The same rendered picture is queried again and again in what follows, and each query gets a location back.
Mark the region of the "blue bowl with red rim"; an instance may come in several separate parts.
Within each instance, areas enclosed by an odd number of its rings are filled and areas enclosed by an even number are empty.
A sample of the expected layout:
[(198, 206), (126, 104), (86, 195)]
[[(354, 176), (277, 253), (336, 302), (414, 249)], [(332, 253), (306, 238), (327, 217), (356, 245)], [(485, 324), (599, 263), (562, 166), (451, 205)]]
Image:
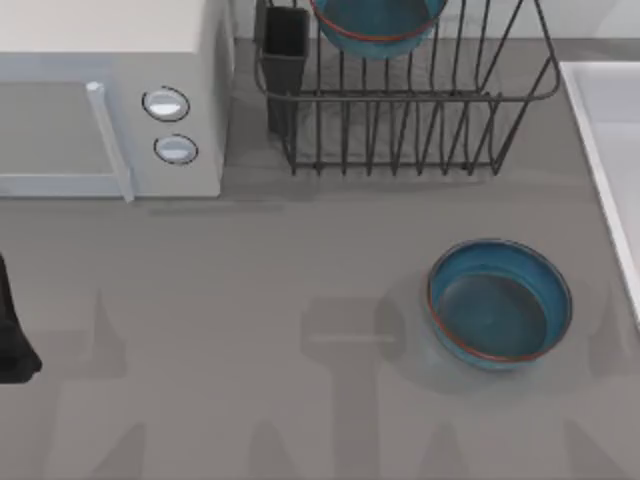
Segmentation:
[(435, 337), (454, 357), (487, 371), (513, 371), (549, 354), (574, 313), (565, 276), (538, 250), (478, 238), (451, 246), (425, 278)]
[(309, 0), (320, 31), (337, 49), (386, 60), (410, 53), (438, 24), (449, 0)]

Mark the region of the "pale microwave oven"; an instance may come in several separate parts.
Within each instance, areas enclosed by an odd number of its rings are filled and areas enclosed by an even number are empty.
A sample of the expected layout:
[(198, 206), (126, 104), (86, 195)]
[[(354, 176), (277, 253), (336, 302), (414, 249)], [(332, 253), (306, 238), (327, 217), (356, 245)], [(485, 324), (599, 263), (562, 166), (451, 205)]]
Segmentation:
[[(135, 199), (221, 190), (235, 69), (229, 0), (0, 0), (0, 198), (122, 197), (85, 85), (106, 87)], [(175, 123), (142, 107), (169, 86)], [(180, 134), (198, 157), (170, 165), (154, 141)]]

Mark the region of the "black cutlery holder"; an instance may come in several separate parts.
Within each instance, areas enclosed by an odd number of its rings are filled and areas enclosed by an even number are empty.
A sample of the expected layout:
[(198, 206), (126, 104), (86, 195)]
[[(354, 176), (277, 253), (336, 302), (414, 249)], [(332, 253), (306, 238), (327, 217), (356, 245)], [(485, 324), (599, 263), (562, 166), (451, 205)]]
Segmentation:
[(268, 128), (285, 137), (297, 103), (280, 96), (297, 96), (302, 88), (309, 53), (309, 12), (297, 6), (272, 6), (268, 0), (256, 0), (255, 8), (254, 40), (267, 93)]

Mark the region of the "small microwave knob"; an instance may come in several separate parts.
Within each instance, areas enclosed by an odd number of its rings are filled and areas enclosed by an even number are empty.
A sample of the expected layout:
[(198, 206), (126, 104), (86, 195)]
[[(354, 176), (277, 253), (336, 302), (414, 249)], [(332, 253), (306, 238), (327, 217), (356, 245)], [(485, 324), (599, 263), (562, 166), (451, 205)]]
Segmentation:
[(199, 149), (189, 137), (173, 134), (156, 139), (154, 153), (167, 164), (184, 166), (192, 163), (198, 157)]

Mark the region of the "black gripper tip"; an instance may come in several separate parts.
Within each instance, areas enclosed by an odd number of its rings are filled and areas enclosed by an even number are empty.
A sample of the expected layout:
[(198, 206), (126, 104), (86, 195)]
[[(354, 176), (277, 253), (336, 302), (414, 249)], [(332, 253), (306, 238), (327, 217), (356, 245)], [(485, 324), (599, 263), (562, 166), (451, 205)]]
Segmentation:
[(40, 356), (19, 322), (6, 264), (0, 254), (0, 385), (27, 383), (42, 367)]

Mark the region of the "large microwave knob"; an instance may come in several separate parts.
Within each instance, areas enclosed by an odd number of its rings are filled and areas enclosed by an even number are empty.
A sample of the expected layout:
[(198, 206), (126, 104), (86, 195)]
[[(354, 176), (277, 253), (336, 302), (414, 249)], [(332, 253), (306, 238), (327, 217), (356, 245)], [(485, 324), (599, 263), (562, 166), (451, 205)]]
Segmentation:
[(190, 112), (190, 102), (181, 91), (162, 86), (142, 95), (142, 107), (154, 120), (175, 123), (184, 119)]

